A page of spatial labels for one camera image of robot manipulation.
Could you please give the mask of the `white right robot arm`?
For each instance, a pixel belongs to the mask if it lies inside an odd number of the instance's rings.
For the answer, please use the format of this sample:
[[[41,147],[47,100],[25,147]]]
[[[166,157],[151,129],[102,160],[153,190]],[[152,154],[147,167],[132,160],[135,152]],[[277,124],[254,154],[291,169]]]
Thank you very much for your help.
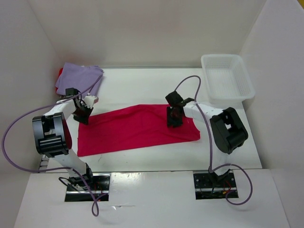
[[[213,183],[223,181],[231,167],[228,156],[248,139],[237,111],[233,107],[221,109],[198,103],[193,98],[183,99],[176,91],[165,99],[169,104],[166,109],[168,127],[182,126],[186,117],[206,125],[211,147],[208,176]]]

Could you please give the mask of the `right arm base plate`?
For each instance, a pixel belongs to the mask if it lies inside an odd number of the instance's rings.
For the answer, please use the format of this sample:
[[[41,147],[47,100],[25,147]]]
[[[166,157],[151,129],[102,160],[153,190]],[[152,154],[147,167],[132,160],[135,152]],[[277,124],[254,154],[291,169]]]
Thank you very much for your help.
[[[235,176],[232,171],[224,175],[217,176],[208,171],[193,173],[195,198],[196,200],[228,199],[238,198],[238,190]]]

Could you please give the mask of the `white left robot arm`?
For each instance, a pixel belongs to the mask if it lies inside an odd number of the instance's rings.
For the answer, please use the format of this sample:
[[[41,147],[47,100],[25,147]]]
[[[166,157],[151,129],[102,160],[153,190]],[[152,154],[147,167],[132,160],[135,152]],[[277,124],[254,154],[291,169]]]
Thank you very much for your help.
[[[67,119],[88,125],[89,117],[98,98],[88,93],[84,97],[75,88],[66,89],[66,98],[57,101],[44,115],[32,119],[35,146],[39,154],[53,158],[67,167],[68,181],[73,186],[87,189],[94,184],[93,174],[88,164],[79,159],[72,150],[72,137]]]

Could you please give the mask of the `magenta t shirt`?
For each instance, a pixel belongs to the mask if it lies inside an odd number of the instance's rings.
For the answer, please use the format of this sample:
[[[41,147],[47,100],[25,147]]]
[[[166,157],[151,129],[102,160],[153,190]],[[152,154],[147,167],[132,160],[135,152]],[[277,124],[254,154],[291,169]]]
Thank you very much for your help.
[[[77,155],[85,157],[109,152],[185,143],[200,139],[190,118],[182,126],[167,126],[167,104],[138,104],[89,117],[78,128]]]

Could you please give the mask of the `red t shirt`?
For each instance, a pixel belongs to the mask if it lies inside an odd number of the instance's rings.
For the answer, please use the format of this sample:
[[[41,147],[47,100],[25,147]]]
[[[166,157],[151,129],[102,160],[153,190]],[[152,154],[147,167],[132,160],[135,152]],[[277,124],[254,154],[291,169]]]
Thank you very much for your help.
[[[58,87],[59,87],[59,84],[60,84],[60,76],[62,74],[62,71],[63,71],[63,68],[60,68],[59,72],[58,72],[58,76],[57,76],[57,80],[56,80],[56,83],[55,83],[55,92],[57,92],[58,90]]]

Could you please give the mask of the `lilac t shirt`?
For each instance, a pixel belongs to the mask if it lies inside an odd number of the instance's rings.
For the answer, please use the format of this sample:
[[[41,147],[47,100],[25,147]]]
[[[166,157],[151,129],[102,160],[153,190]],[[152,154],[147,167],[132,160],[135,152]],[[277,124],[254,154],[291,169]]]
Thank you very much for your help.
[[[67,88],[83,92],[103,74],[104,71],[99,66],[79,66],[66,62],[55,84],[56,93],[65,95]]]

